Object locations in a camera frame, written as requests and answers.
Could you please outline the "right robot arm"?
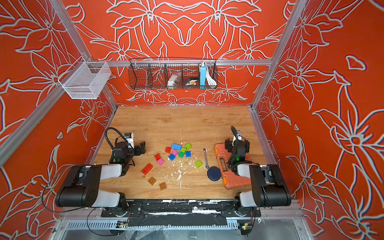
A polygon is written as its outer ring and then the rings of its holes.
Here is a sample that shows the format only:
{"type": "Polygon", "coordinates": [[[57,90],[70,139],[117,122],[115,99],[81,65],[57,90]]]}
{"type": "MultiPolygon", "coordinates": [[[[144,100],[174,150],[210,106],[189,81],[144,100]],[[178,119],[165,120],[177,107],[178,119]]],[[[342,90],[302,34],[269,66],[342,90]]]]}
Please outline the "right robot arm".
{"type": "Polygon", "coordinates": [[[279,166],[260,165],[247,160],[249,148],[250,143],[246,139],[235,137],[234,140],[225,141],[225,150],[231,154],[227,169],[235,176],[249,179],[251,183],[250,191],[237,193],[233,209],[239,211],[290,206],[292,197],[279,166]]]}

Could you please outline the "light blue long lego brick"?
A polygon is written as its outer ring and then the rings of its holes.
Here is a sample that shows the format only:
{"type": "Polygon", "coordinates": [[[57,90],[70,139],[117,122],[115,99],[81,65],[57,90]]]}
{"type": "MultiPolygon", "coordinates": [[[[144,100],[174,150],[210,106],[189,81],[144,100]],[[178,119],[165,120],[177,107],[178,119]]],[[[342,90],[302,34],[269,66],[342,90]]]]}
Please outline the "light blue long lego brick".
{"type": "Polygon", "coordinates": [[[182,145],[179,145],[179,144],[172,144],[172,149],[173,150],[177,150],[177,151],[180,151],[182,149],[182,145]]]}

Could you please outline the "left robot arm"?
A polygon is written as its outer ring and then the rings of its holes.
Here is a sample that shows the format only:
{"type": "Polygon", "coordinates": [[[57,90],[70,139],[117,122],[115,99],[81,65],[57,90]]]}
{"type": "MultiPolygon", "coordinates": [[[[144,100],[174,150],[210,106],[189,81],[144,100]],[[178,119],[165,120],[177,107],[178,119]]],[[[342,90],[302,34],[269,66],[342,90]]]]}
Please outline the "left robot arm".
{"type": "Polygon", "coordinates": [[[105,208],[110,215],[124,217],[129,207],[124,193],[100,190],[102,180],[125,176],[133,157],[146,152],[146,143],[141,142],[134,148],[119,142],[113,150],[114,160],[105,165],[73,166],[56,195],[57,207],[66,208],[105,208]]]}

